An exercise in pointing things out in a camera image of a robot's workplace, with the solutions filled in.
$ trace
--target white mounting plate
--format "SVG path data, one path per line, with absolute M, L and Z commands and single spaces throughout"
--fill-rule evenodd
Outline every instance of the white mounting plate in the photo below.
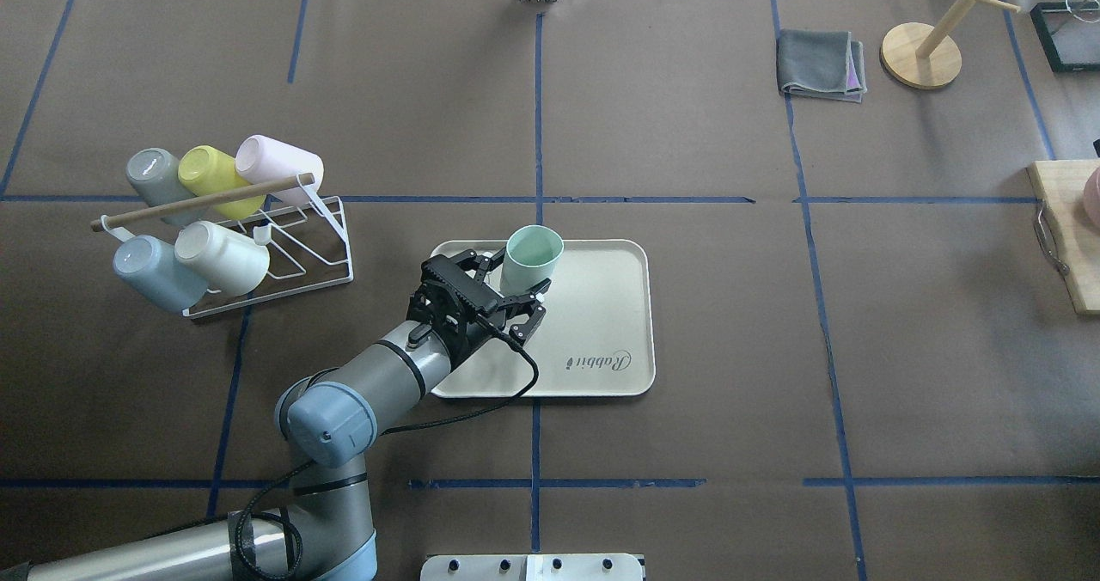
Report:
M 493 254 L 504 241 L 446 241 L 432 255 Z M 629 240 L 565 240 L 546 294 L 546 319 L 526 349 L 539 383 L 526 396 L 636 396 L 653 385 L 653 321 L 646 251 Z M 488 276 L 498 288 L 501 271 Z M 491 340 L 432 390 L 443 398 L 506 398 L 530 366 Z
M 604 568 L 605 559 L 610 568 Z M 457 570 L 450 569 L 452 560 Z M 420 568 L 420 581 L 645 581 L 644 562 L 629 553 L 432 556 Z

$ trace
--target gray cloth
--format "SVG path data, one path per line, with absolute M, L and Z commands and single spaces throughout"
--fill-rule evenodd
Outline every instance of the gray cloth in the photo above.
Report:
M 864 44 L 842 30 L 781 30 L 776 68 L 779 90 L 793 96 L 861 102 L 867 92 Z

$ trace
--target wooden stand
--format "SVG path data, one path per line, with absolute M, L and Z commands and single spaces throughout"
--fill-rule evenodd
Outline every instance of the wooden stand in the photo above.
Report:
M 975 2 L 1020 12 L 1018 6 L 998 0 L 956 0 L 935 28 L 923 22 L 904 22 L 890 30 L 879 53 L 882 67 L 914 88 L 942 88 L 955 80 L 963 69 L 963 53 L 947 33 L 959 24 Z

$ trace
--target metal handle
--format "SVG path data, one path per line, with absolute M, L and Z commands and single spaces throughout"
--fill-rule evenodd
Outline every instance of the metal handle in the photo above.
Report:
M 1043 218 L 1044 211 L 1046 211 L 1046 201 L 1040 200 L 1035 206 L 1035 238 L 1038 239 L 1038 245 L 1043 249 L 1043 256 L 1058 271 L 1058 274 L 1062 274 L 1063 277 L 1068 276 L 1069 266 L 1066 265 L 1065 261 L 1058 259 L 1054 235 L 1050 233 L 1049 226 L 1046 226 L 1046 219 Z

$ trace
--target robotic arm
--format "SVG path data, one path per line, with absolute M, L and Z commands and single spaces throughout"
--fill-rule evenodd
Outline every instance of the robotic arm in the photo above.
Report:
M 362 452 L 388 432 L 439 426 L 503 407 L 538 380 L 522 346 L 546 315 L 541 294 L 550 279 L 525 295 L 502 296 L 485 276 L 503 259 L 502 250 L 492 256 L 466 251 L 425 261 L 406 321 L 348 364 L 304 379 L 279 397 L 276 427 L 300 463 L 286 476 L 294 505 L 250 514 L 258 496 L 278 482 L 272 483 L 243 513 L 224 520 L 46 564 L 23 564 L 0 571 L 0 580 L 373 579 L 375 531 Z M 512 322 L 520 316 L 527 319 Z M 507 342 L 530 362 L 534 376 L 527 386 L 507 401 L 459 418 L 393 427 L 492 338 Z

